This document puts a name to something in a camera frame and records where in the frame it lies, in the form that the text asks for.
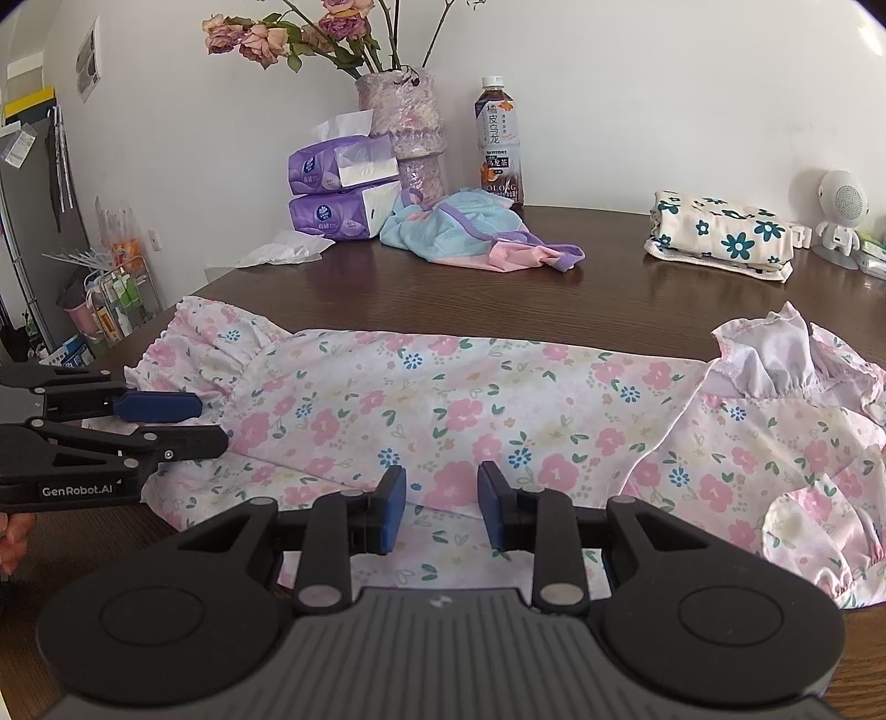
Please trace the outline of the left hand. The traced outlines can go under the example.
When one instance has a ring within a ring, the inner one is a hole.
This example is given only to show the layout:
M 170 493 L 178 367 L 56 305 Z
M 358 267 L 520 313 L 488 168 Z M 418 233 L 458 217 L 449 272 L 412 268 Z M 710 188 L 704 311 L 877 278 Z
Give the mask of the left hand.
M 0 563 L 2 573 L 12 576 L 27 553 L 30 532 L 36 525 L 36 516 L 32 513 L 17 513 L 0 515 Z

